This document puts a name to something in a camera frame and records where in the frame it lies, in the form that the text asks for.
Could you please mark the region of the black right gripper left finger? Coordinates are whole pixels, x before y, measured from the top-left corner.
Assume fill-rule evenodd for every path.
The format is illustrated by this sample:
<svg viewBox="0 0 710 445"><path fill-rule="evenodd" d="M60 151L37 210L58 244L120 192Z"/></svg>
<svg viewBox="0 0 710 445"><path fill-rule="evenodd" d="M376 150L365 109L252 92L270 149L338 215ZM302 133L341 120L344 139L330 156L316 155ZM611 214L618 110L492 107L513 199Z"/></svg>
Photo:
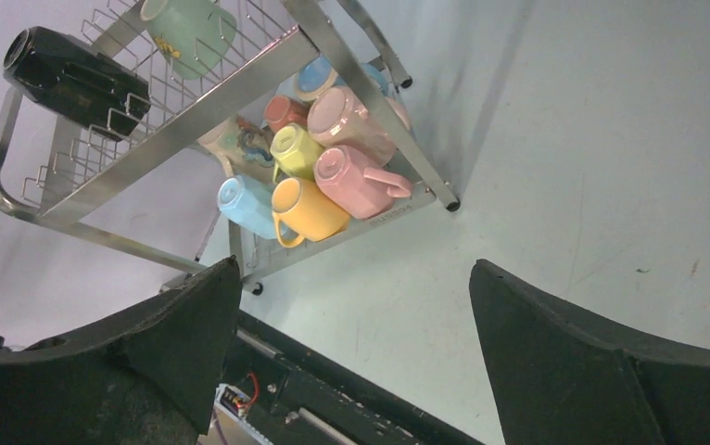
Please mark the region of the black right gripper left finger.
<svg viewBox="0 0 710 445"><path fill-rule="evenodd" d="M230 257L97 322L0 349L0 444L195 443L241 297Z"/></svg>

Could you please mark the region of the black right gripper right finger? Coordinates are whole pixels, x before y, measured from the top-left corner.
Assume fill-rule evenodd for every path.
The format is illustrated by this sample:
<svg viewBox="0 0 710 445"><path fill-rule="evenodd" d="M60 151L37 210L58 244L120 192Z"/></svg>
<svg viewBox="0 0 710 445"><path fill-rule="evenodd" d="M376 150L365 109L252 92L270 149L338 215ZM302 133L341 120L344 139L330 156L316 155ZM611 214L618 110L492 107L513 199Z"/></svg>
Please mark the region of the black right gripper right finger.
<svg viewBox="0 0 710 445"><path fill-rule="evenodd" d="M710 444L710 350L651 335L496 264L469 295L508 444Z"/></svg>

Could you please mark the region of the yellow mug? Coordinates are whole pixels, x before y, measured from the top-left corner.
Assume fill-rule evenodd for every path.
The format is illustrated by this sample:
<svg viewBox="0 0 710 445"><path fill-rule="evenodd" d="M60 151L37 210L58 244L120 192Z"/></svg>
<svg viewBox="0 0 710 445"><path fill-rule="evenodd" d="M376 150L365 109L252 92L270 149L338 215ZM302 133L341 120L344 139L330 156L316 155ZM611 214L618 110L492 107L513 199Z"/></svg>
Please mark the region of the yellow mug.
<svg viewBox="0 0 710 445"><path fill-rule="evenodd" d="M271 205L276 238L284 248L319 242L349 227L350 215L310 180L282 180L273 190Z"/></svg>

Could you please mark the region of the black mug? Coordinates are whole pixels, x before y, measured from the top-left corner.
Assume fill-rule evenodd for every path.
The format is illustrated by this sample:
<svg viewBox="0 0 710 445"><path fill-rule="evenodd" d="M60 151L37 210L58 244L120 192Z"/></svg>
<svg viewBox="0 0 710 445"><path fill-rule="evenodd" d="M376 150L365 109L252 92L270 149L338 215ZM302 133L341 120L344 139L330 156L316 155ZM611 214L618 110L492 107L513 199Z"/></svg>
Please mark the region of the black mug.
<svg viewBox="0 0 710 445"><path fill-rule="evenodd" d="M4 78L37 105L115 142L151 108L149 85L69 34L25 29L3 60Z"/></svg>

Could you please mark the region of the mint green mug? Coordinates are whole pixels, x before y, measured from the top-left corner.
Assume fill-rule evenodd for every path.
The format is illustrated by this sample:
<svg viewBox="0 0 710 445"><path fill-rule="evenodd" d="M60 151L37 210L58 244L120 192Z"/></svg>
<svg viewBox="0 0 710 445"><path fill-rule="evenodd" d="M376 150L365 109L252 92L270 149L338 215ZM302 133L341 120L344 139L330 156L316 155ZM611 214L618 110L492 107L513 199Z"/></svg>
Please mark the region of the mint green mug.
<svg viewBox="0 0 710 445"><path fill-rule="evenodd" d="M235 16L207 0L145 0L140 20L173 72L187 81L215 68L237 31Z"/></svg>

